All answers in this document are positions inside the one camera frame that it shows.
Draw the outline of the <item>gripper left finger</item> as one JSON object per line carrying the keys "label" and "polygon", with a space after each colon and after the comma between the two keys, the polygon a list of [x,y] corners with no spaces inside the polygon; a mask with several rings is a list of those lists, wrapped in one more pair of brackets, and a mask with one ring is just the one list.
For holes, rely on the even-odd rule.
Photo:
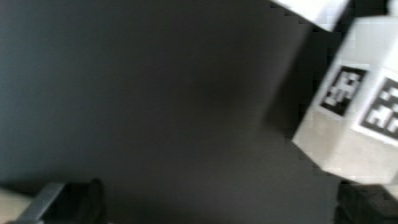
{"label": "gripper left finger", "polygon": [[0,224],[107,224],[101,180],[48,183],[34,196],[0,187]]}

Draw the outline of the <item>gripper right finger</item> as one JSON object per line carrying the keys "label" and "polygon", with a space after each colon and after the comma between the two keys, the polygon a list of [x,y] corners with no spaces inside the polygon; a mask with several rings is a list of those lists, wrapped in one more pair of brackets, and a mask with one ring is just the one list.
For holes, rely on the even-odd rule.
{"label": "gripper right finger", "polygon": [[398,224],[398,184],[339,183],[334,224]]}

